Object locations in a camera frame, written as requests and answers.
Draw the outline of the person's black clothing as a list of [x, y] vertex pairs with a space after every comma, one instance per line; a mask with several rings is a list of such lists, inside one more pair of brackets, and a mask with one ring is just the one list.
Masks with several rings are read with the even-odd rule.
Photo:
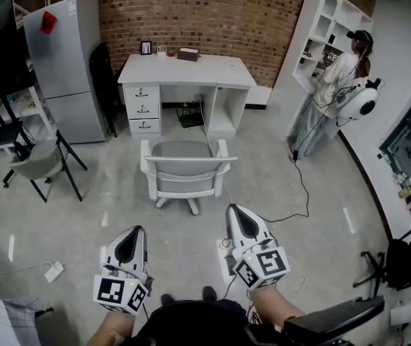
[[251, 324], [235, 301], [175, 301], [158, 308], [123, 346], [283, 346], [270, 324]]

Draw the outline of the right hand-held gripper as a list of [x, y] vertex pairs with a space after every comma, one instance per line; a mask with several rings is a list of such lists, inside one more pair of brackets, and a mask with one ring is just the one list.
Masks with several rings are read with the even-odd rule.
[[226, 264], [248, 290], [275, 285], [291, 271], [284, 248], [261, 217], [235, 203], [227, 207], [225, 216], [229, 240]]

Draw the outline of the white power strip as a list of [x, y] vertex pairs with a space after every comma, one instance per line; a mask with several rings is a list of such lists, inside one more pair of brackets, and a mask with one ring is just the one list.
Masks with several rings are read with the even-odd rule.
[[216, 247], [222, 277], [225, 282], [230, 282], [231, 279], [234, 278], [232, 268], [235, 264], [235, 259], [232, 254], [232, 241], [228, 238], [219, 239], [216, 241]]
[[50, 266], [50, 269], [45, 273], [45, 279], [49, 283], [57, 280], [65, 271], [64, 266], [60, 262], [55, 262]]

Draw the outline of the silver refrigerator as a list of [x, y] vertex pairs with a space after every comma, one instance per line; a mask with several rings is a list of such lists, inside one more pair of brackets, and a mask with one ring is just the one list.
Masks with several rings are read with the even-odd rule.
[[[49, 35], [40, 31], [45, 11], [58, 21]], [[69, 143], [97, 143], [107, 122], [89, 70], [101, 43], [98, 0], [63, 0], [23, 18], [28, 51], [51, 117]]]

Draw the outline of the grey chair with black legs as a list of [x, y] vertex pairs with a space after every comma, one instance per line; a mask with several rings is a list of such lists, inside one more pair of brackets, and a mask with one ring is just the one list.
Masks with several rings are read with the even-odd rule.
[[61, 132], [57, 130], [54, 140], [44, 140], [35, 144], [26, 159], [20, 160], [18, 157], [13, 158], [9, 163], [9, 168], [29, 180], [44, 203], [46, 203], [48, 199], [38, 187], [36, 180], [44, 179], [46, 183], [51, 183], [51, 180], [57, 174], [64, 171], [77, 198], [81, 202], [83, 198], [68, 167], [68, 155], [73, 156], [84, 171], [87, 170], [85, 163], [68, 144]]

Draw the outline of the white bookshelf cabinet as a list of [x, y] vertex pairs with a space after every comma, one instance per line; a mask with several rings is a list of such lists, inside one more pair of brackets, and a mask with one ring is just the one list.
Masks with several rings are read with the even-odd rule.
[[268, 108], [280, 138], [294, 133], [299, 113], [319, 84], [324, 59], [351, 51], [349, 31], [372, 31], [374, 21], [348, 0], [304, 0]]

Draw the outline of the black television stand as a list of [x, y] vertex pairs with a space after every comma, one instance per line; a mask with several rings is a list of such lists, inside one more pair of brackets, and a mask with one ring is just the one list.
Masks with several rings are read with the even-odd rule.
[[19, 150], [30, 151], [33, 143], [24, 132], [23, 122], [14, 114], [6, 96], [3, 96], [1, 101], [11, 121], [7, 123], [0, 113], [0, 146], [12, 143]]

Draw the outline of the white grey office chair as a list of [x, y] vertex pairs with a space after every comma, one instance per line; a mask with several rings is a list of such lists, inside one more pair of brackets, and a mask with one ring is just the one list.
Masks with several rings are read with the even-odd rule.
[[229, 155], [224, 139], [218, 139], [217, 146], [212, 152], [201, 141], [141, 141], [141, 172], [157, 208], [168, 200], [186, 200], [196, 216], [198, 198], [221, 195], [224, 175], [237, 157]]

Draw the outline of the white desk with drawers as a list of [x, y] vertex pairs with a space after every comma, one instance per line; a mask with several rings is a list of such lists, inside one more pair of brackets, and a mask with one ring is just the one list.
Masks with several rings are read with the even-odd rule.
[[132, 54], [120, 73], [124, 86], [159, 86], [160, 133], [142, 133], [134, 138], [162, 135], [165, 103], [202, 102], [204, 126], [214, 138], [233, 138], [240, 124], [249, 91], [255, 80], [240, 58], [200, 55], [197, 62], [156, 55]]

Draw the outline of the red paper decoration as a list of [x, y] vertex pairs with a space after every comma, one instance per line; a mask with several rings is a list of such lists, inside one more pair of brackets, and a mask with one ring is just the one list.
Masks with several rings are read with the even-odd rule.
[[45, 33], [46, 35], [49, 35], [52, 32], [57, 21], [58, 19], [53, 14], [45, 11], [40, 23], [40, 31]]

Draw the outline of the brown tissue box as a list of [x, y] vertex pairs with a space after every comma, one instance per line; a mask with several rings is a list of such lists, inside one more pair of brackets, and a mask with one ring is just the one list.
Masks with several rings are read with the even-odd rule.
[[177, 51], [177, 59], [183, 61], [197, 62], [200, 57], [200, 51], [194, 48], [180, 48]]

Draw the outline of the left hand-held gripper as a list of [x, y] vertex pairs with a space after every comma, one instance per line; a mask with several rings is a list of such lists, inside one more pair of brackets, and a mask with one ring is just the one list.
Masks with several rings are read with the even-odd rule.
[[109, 311], [136, 315], [151, 295], [154, 279], [146, 271], [146, 232], [133, 226], [105, 248], [100, 272], [94, 276], [93, 301]]

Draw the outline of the person's left forearm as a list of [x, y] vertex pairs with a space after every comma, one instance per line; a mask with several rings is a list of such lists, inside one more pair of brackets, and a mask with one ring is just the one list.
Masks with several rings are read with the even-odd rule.
[[138, 346], [132, 338], [135, 321], [134, 315], [108, 311], [87, 346]]

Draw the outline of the person's right forearm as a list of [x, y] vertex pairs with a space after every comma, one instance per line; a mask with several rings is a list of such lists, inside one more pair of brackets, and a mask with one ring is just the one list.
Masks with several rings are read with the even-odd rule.
[[305, 313], [288, 301], [274, 286], [251, 290], [250, 300], [264, 323], [274, 324], [281, 329], [288, 319], [299, 318]]

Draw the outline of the black folding chair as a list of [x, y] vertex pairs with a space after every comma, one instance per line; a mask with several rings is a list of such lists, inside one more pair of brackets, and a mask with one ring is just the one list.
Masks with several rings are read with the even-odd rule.
[[89, 70], [97, 100], [107, 121], [108, 130], [118, 137], [115, 121], [122, 109], [118, 82], [112, 72], [109, 50], [106, 43], [100, 43], [90, 55]]

